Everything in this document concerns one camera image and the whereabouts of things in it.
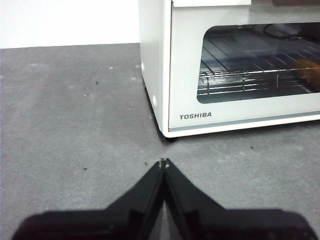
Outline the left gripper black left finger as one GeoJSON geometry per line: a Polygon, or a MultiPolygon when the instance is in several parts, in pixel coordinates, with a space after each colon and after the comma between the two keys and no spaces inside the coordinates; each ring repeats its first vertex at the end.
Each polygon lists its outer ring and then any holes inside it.
{"type": "Polygon", "coordinates": [[[47,211],[22,221],[14,240],[146,240],[162,208],[164,161],[157,161],[104,209],[47,211]]]}

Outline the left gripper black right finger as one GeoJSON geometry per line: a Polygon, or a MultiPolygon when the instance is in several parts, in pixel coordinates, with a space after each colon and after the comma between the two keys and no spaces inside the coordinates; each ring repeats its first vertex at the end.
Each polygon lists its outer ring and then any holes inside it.
{"type": "Polygon", "coordinates": [[[165,202],[184,240],[315,240],[306,218],[281,209],[225,208],[164,161],[165,202]]]}

